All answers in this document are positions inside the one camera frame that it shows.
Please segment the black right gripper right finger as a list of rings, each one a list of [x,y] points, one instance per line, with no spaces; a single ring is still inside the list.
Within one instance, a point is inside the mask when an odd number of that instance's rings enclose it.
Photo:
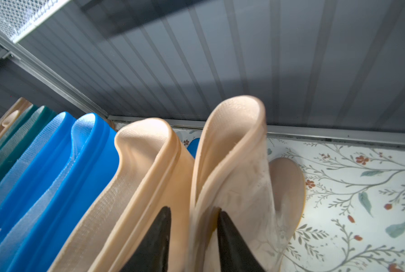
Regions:
[[[218,251],[222,272],[263,272],[227,212],[217,219]]]

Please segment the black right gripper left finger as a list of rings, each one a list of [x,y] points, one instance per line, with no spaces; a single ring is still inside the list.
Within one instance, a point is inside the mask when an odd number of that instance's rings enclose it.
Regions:
[[[171,209],[160,209],[141,243],[121,272],[166,272],[171,232]]]

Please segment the beige rain boot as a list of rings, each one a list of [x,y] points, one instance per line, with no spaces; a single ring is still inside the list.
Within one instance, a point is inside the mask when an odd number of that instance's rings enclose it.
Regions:
[[[120,129],[115,176],[78,222],[52,272],[117,272],[131,258],[161,208],[171,210],[168,270],[187,257],[194,159],[162,119]]]
[[[256,261],[277,272],[305,207],[305,179],[292,160],[268,159],[266,110],[243,95],[220,103],[201,134],[192,175],[185,270],[221,270],[217,218],[225,212]]]
[[[21,97],[6,111],[0,118],[0,139],[30,106],[32,106],[32,103]]]

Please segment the blue rain boot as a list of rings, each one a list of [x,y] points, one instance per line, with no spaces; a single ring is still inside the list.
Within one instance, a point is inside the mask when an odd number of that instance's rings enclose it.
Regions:
[[[0,243],[67,164],[75,121],[68,112],[54,117],[0,182]]]
[[[1,242],[0,272],[51,272],[72,231],[115,176],[117,133],[98,146],[94,127],[92,116],[75,123],[70,161]]]

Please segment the dark teal boot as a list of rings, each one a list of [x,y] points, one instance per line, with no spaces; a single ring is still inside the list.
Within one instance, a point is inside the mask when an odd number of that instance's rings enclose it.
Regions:
[[[14,134],[18,131],[18,129],[20,129],[21,126],[27,122],[27,120],[33,115],[33,113],[38,108],[39,108],[38,106],[32,105],[18,116],[18,118],[13,122],[10,128],[0,138],[0,150],[12,138],[12,136],[14,136]]]
[[[0,182],[36,136],[55,117],[52,109],[29,107],[0,139]]]

